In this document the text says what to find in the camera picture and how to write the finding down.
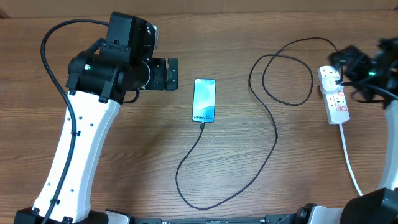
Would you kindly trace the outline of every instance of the wooden table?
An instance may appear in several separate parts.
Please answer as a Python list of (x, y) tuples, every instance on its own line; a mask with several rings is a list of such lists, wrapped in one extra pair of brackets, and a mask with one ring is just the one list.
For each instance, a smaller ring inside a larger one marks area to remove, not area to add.
[[(193, 80), (217, 79), (216, 121), (180, 170), (187, 200), (209, 206), (244, 187), (274, 143), (266, 111), (248, 88), (248, 74), (263, 54), (293, 40), (325, 37), (338, 47), (353, 44), (374, 55), (380, 37), (394, 37), (396, 11), (295, 12), (143, 16), (160, 30), (156, 57), (179, 59), (179, 89), (142, 92), (123, 105), (105, 140), (91, 193), (93, 210), (111, 208), (137, 217), (261, 217), (292, 213), (307, 202), (343, 207), (357, 197), (343, 157), (337, 126), (328, 124), (317, 70), (333, 49), (313, 40), (284, 54), (308, 63), (314, 91), (306, 104), (285, 106), (261, 86), (267, 60), (254, 72), (254, 89), (272, 111), (279, 141), (255, 183), (208, 211), (191, 209), (175, 187), (178, 163), (197, 139), (191, 122)], [(108, 17), (96, 17), (108, 21)], [(40, 193), (62, 130), (65, 104), (46, 74), (39, 47), (56, 19), (0, 20), (0, 223), (12, 223), (18, 209)], [(67, 65), (78, 52), (105, 37), (106, 27), (74, 24), (56, 31), (47, 45), (49, 64), (64, 86)], [(266, 76), (274, 96), (300, 102), (310, 75), (301, 64), (276, 59)], [(381, 105), (348, 100), (348, 152), (364, 193), (376, 189), (384, 167), (387, 126)]]

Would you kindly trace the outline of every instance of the power strip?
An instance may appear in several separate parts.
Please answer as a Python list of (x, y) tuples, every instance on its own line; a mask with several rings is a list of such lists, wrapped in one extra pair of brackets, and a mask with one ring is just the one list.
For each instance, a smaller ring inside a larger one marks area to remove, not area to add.
[(343, 87), (336, 84), (340, 79), (338, 71), (332, 66), (322, 66), (318, 70), (318, 77), (329, 124), (348, 121), (349, 113)]

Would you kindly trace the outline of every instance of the phone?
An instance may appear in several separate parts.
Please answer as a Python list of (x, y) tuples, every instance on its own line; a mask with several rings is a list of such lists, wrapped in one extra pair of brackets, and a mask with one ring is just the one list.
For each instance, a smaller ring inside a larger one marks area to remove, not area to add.
[(193, 122), (214, 122), (216, 112), (216, 80), (196, 79), (193, 89)]

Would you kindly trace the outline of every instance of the cable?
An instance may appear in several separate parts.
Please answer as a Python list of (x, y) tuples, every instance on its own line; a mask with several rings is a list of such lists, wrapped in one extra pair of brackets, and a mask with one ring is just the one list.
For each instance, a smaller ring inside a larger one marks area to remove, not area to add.
[(135, 96), (132, 100), (130, 100), (130, 101), (125, 101), (125, 102), (123, 102), (123, 103), (134, 103), (135, 101), (138, 100), (138, 98), (139, 98), (139, 90), (136, 91), (136, 96)]
[(392, 100), (398, 100), (398, 96), (395, 95), (395, 94), (393, 94), (393, 93), (391, 93), (390, 91), (387, 91), (387, 90), (385, 90), (385, 89), (383, 89), (383, 88), (380, 88), (380, 87), (375, 86), (375, 85), (367, 84), (367, 83), (361, 83), (361, 82), (343, 82), (343, 83), (341, 84), (341, 86), (353, 86), (353, 87), (356, 87), (356, 88), (357, 88), (357, 87), (361, 87), (361, 88), (370, 88), (370, 89), (372, 89), (372, 90), (376, 90), (376, 91), (379, 91), (379, 92), (385, 94), (385, 96), (384, 96), (384, 95), (381, 95), (380, 93), (377, 93), (379, 96), (383, 96), (383, 97), (385, 97), (385, 98), (387, 98), (387, 97), (389, 96), (389, 97), (391, 97)]
[[(278, 142), (278, 129), (277, 129), (277, 125), (276, 125), (275, 119), (274, 119), (274, 117), (272, 116), (272, 113), (270, 112), (270, 110), (268, 109), (268, 107), (265, 105), (265, 103), (264, 103), (264, 102), (257, 96), (257, 94), (254, 92), (254, 90), (253, 90), (253, 88), (252, 88), (252, 86), (251, 86), (251, 76), (252, 76), (253, 70), (255, 69), (256, 65), (259, 63), (259, 61), (260, 61), (261, 59), (263, 59), (264, 57), (272, 57), (272, 58), (270, 59), (268, 65), (267, 65), (267, 67), (265, 68), (264, 73), (262, 74), (262, 86), (263, 86), (264, 90), (266, 91), (266, 93), (267, 93), (271, 98), (273, 98), (274, 100), (278, 101), (279, 103), (283, 103), (283, 104), (285, 104), (285, 105), (289, 105), (289, 106), (300, 106), (300, 105), (304, 104), (304, 103), (310, 98), (311, 93), (312, 93), (312, 88), (313, 88), (313, 75), (312, 75), (311, 68), (310, 68), (305, 62), (303, 62), (303, 61), (301, 61), (301, 60), (299, 60), (299, 59), (297, 59), (297, 58), (295, 58), (295, 57), (291, 57), (291, 56), (287, 56), (287, 55), (279, 55), (279, 53), (281, 53), (281, 51), (283, 51), (287, 46), (289, 46), (289, 45), (291, 45), (291, 44), (294, 44), (294, 43), (296, 43), (296, 42), (304, 41), (304, 40), (324, 40), (324, 41), (328, 42), (329, 44), (331, 44), (331, 45), (333, 46), (333, 48), (337, 51), (337, 48), (336, 48), (336, 46), (334, 45), (334, 43), (331, 42), (331, 41), (328, 40), (328, 39), (325, 39), (325, 38), (321, 38), (321, 37), (311, 37), (311, 38), (306, 38), (306, 39), (300, 39), (300, 40), (293, 41), (293, 42), (291, 42), (291, 43), (289, 43), (289, 44), (283, 46), (280, 50), (277, 51), (276, 54), (266, 54), (266, 55), (261, 56), (261, 57), (260, 57), (259, 59), (257, 59), (257, 61), (254, 63), (254, 65), (253, 65), (253, 67), (252, 67), (252, 69), (251, 69), (251, 71), (250, 71), (249, 80), (248, 80), (249, 88), (250, 88), (252, 94), (257, 98), (257, 100), (258, 100), (258, 101), (263, 105), (263, 107), (267, 110), (267, 112), (268, 112), (268, 114), (269, 114), (269, 116), (270, 116), (270, 118), (271, 118), (272, 125), (273, 125), (273, 127), (274, 127), (274, 131), (275, 131), (275, 142), (274, 142), (274, 145), (272, 146), (270, 152), (268, 153), (268, 155), (267, 155), (267, 157), (266, 157), (264, 163), (262, 164), (262, 166), (261, 166), (261, 168), (259, 169), (259, 171), (257, 172), (257, 174), (254, 176), (254, 178), (252, 179), (252, 181), (250, 181), (250, 182), (249, 182), (246, 186), (244, 186), (240, 191), (236, 192), (234, 195), (230, 196), (229, 198), (227, 198), (227, 199), (223, 200), (222, 202), (219, 202), (219, 203), (217, 203), (217, 204), (215, 204), (215, 205), (212, 205), (212, 206), (209, 206), (209, 207), (205, 207), (205, 208), (200, 208), (200, 207), (193, 206), (192, 204), (190, 204), (189, 202), (187, 202), (187, 200), (186, 200), (186, 199), (184, 198), (184, 196), (182, 195), (182, 193), (181, 193), (181, 191), (180, 191), (180, 188), (179, 188), (179, 186), (178, 186), (178, 171), (180, 170), (180, 167), (181, 167), (181, 165), (183, 164), (183, 162), (185, 161), (185, 159), (189, 156), (189, 154), (193, 151), (193, 149), (195, 148), (195, 146), (198, 144), (198, 141), (200, 140), (201, 135), (202, 135), (202, 133), (203, 133), (203, 129), (205, 128), (205, 124), (202, 123), (203, 126), (202, 126), (202, 124), (201, 124), (201, 127), (200, 127), (200, 135), (199, 135), (199, 137), (198, 137), (196, 143), (195, 143), (195, 144), (193, 145), (193, 147), (189, 150), (189, 152), (187, 153), (187, 155), (181, 160), (180, 164), (179, 164), (178, 167), (177, 167), (177, 171), (176, 171), (176, 173), (175, 173), (175, 185), (177, 186), (178, 194), (180, 194), (182, 200), (183, 200), (188, 206), (190, 206), (191, 208), (197, 209), (197, 210), (209, 210), (209, 209), (215, 208), (215, 207), (217, 207), (217, 206), (219, 206), (219, 205), (221, 205), (221, 204), (223, 204), (223, 203), (225, 203), (225, 202), (231, 200), (232, 198), (234, 198), (235, 196), (239, 195), (239, 194), (242, 193), (243, 191), (245, 191), (245, 190), (246, 190), (251, 184), (253, 184), (253, 182), (258, 178), (258, 176), (260, 175), (262, 169), (263, 169), (264, 166), (266, 165), (268, 159), (270, 158), (270, 156), (271, 156), (272, 152), (274, 151), (275, 146), (276, 146), (276, 144), (277, 144), (277, 142)], [(289, 59), (295, 60), (295, 61), (297, 61), (297, 62), (300, 62), (301, 64), (303, 64), (304, 66), (306, 66), (306, 68), (307, 68), (308, 71), (310, 72), (310, 77), (311, 77), (311, 88), (310, 88), (310, 92), (308, 93), (308, 96), (306, 97), (306, 99), (305, 99), (303, 102), (301, 102), (301, 103), (288, 103), (288, 102), (284, 102), (284, 101), (279, 100), (279, 99), (277, 99), (276, 97), (272, 96), (272, 95), (267, 91), (267, 88), (265, 87), (265, 84), (264, 84), (264, 76), (265, 76), (265, 74), (266, 74), (266, 72), (267, 72), (268, 66), (270, 65), (270, 63), (272, 62), (272, 60), (273, 60), (274, 58), (276, 58), (276, 57), (289, 58)]]
[(355, 94), (359, 93), (359, 91), (354, 91), (349, 96), (352, 100), (357, 101), (358, 103), (383, 103), (384, 100), (357, 100), (355, 99)]
[(351, 179), (353, 180), (354, 186), (356, 191), (358, 192), (359, 196), (362, 196), (362, 192), (361, 189), (359, 189), (358, 184), (356, 183), (356, 179), (353, 173), (353, 170), (351, 168), (351, 164), (349, 163), (349, 158), (348, 158), (348, 153), (347, 153), (347, 147), (346, 147), (346, 139), (344, 137), (344, 131), (343, 131), (343, 124), (338, 124), (338, 126), (340, 127), (340, 134), (341, 134), (341, 142), (343, 143), (343, 151), (344, 151), (344, 157), (346, 159), (346, 163), (347, 163), (347, 168), (349, 171), (349, 175), (351, 176)]
[(68, 169), (69, 169), (70, 161), (72, 160), (72, 155), (73, 155), (73, 150), (75, 148), (76, 135), (77, 135), (75, 112), (73, 111), (72, 104), (70, 103), (67, 94), (63, 91), (61, 85), (59, 84), (59, 82), (57, 81), (57, 79), (55, 78), (54, 74), (52, 73), (52, 71), (51, 71), (51, 69), (49, 67), (47, 59), (45, 58), (45, 45), (46, 45), (47, 40), (49, 39), (50, 35), (54, 31), (56, 31), (57, 29), (59, 29), (59, 28), (61, 28), (63, 26), (66, 26), (66, 25), (69, 25), (69, 24), (73, 24), (73, 23), (77, 23), (77, 22), (90, 22), (90, 23), (101, 24), (101, 25), (106, 25), (106, 26), (109, 25), (109, 23), (107, 23), (107, 22), (96, 21), (96, 20), (92, 20), (92, 19), (72, 19), (72, 20), (69, 20), (69, 21), (61, 22), (60, 24), (58, 24), (58, 25), (54, 26), (53, 28), (51, 28), (45, 34), (45, 36), (44, 36), (44, 38), (42, 40), (42, 45), (41, 45), (41, 48), (40, 48), (40, 55), (42, 57), (44, 68), (47, 71), (47, 73), (49, 74), (49, 77), (53, 81), (55, 87), (60, 92), (63, 100), (65, 101), (65, 103), (67, 105), (67, 108), (68, 108), (68, 111), (70, 113), (71, 121), (72, 121), (72, 133), (71, 133), (72, 138), (70, 140), (70, 147), (69, 147), (68, 157), (67, 157), (67, 160), (65, 162), (65, 167), (63, 168), (60, 181), (59, 181), (59, 183), (57, 185), (57, 188), (55, 189), (55, 193), (54, 193), (53, 199), (51, 200), (49, 209), (47, 210), (47, 213), (44, 216), (42, 224), (45, 224), (49, 220), (50, 215), (52, 213), (52, 210), (54, 209), (55, 204), (59, 203), (58, 202), (58, 196), (60, 195), (63, 182), (65, 181), (65, 178), (67, 176), (67, 172), (68, 172)]

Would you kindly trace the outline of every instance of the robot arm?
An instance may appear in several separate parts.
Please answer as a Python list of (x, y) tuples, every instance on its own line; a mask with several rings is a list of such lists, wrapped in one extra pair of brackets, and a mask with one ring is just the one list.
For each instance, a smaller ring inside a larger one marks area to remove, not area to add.
[[(90, 211), (91, 186), (98, 159), (109, 128), (119, 113), (120, 104), (113, 100), (101, 103), (99, 96), (82, 91), (68, 94), (68, 97), (77, 118), (78, 134), (68, 174), (50, 219), (61, 222), (68, 217), (75, 223), (85, 219)], [(47, 213), (60, 180), (69, 151), (70, 130), (72, 124), (67, 110), (49, 176), (33, 206), (33, 210), (41, 217)]]
[[(75, 114), (76, 133), (71, 132), (72, 121), (67, 108), (47, 181), (34, 206), (18, 211), (14, 223), (41, 222), (54, 202), (48, 223), (129, 223), (128, 215), (90, 211), (91, 186), (105, 137), (126, 92), (178, 88), (177, 59), (169, 58), (167, 68), (164, 58), (152, 57), (158, 37), (156, 26), (150, 22), (114, 12), (106, 39), (97, 40), (71, 60), (67, 97)], [(54, 201), (72, 134), (76, 135), (75, 148), (60, 194)]]
[(379, 189), (398, 189), (398, 101), (392, 101), (386, 108), (388, 142), (386, 162)]

